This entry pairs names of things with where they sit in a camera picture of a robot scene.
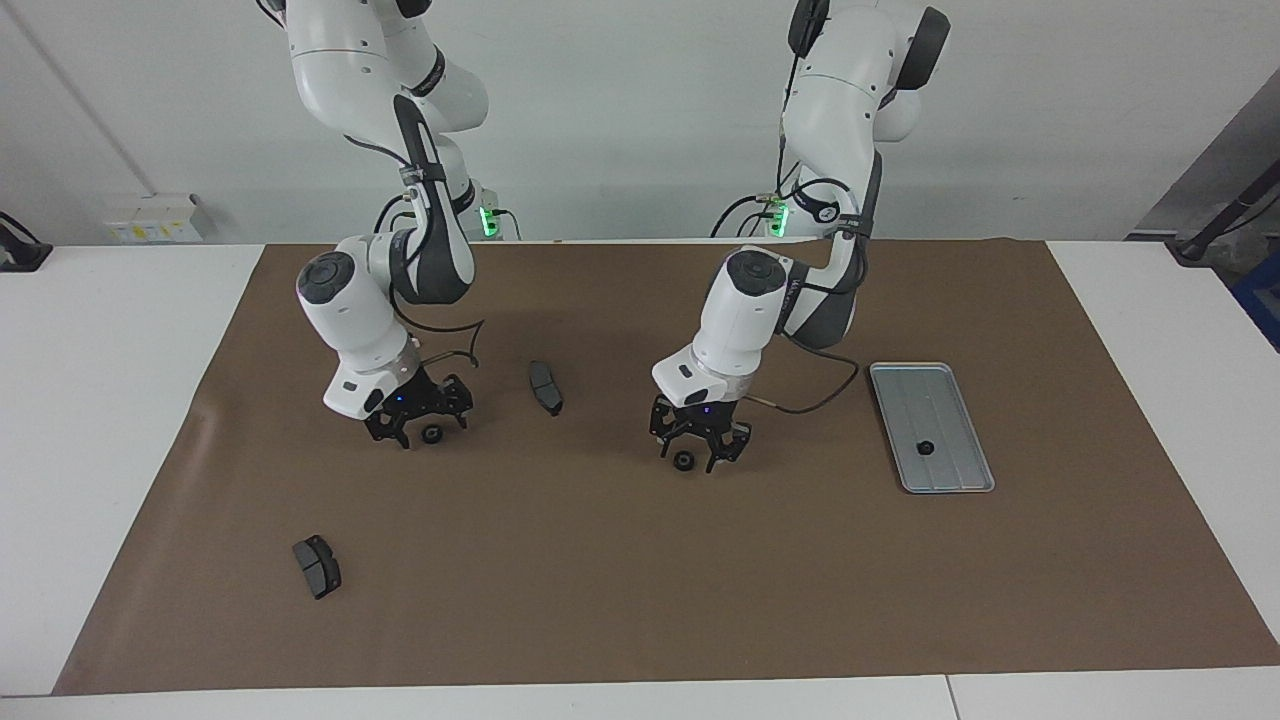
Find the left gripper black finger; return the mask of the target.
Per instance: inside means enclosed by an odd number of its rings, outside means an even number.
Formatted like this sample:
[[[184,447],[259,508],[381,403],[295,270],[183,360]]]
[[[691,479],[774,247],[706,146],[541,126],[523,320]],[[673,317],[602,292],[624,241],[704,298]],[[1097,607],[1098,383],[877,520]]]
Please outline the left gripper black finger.
[[[654,398],[649,432],[660,446],[659,457],[667,457],[672,442],[689,434],[691,427],[686,407],[677,407],[668,398]]]
[[[753,425],[745,421],[726,421],[710,425],[705,432],[709,457],[705,473],[712,474],[718,462],[736,462],[750,443]]]

